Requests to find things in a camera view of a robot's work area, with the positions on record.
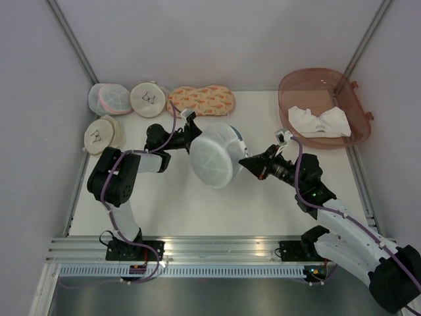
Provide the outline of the white mesh bag blue zipper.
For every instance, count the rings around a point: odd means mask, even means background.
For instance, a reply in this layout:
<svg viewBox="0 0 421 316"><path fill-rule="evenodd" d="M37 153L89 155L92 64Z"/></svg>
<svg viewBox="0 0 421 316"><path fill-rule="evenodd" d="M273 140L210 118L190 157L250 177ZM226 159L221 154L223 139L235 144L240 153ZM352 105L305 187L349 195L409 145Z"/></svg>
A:
<svg viewBox="0 0 421 316"><path fill-rule="evenodd" d="M250 156L239 131L226 123L208 126L189 149L189 162L195 175L215 189L226 187L242 170L239 162Z"/></svg>

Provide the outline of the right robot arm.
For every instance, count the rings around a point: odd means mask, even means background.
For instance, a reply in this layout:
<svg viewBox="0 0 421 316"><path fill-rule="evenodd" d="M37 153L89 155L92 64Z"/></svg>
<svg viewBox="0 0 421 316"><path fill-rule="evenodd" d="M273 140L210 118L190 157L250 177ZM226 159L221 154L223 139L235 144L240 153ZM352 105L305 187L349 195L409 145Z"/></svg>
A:
<svg viewBox="0 0 421 316"><path fill-rule="evenodd" d="M302 235L304 258L322 257L359 279L380 307L396 313L420 297L420 253L398 246L356 220L322 182L316 155L299 152L296 162L286 161L278 145L240 160L259 180L273 176L295 188L299 208L318 226Z"/></svg>

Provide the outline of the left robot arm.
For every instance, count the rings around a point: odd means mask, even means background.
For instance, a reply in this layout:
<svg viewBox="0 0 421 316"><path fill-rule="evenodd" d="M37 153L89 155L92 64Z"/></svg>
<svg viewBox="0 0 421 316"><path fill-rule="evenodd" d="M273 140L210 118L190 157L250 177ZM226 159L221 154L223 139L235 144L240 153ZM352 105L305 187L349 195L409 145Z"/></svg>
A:
<svg viewBox="0 0 421 316"><path fill-rule="evenodd" d="M148 255L162 258L163 245L143 241L129 199L139 173L162 173L169 165L169 150L189 151L192 141L202 131L192 118L183 128L167 132L162 125L152 124L146 131L143 150L121 151L106 147L87 181L87 190L108 212L113 231L106 243L107 261L145 261Z"/></svg>

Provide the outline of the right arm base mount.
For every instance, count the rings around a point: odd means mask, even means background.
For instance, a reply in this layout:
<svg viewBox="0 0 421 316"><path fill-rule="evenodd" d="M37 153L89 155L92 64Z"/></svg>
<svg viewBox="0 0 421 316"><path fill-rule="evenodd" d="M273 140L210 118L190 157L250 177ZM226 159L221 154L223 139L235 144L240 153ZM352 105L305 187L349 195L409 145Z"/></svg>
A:
<svg viewBox="0 0 421 316"><path fill-rule="evenodd" d="M316 249L315 242L330 233L323 226L315 226L301 235L300 240L281 240L278 242L280 258L283 262L324 262Z"/></svg>

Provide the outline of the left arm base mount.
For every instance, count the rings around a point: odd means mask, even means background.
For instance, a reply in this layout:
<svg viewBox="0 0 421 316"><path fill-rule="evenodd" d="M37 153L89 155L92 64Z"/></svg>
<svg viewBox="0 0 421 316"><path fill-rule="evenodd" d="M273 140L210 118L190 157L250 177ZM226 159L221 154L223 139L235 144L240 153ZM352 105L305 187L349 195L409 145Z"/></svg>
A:
<svg viewBox="0 0 421 316"><path fill-rule="evenodd" d="M106 261L156 261L157 257L149 248L133 246L117 238L111 231L106 230L111 235L111 240L104 242L102 236L99 237L101 244L107 247L105 256ZM139 230L135 243L145 244L153 248L161 260L164 254L164 241L162 240L144 240L141 230Z"/></svg>

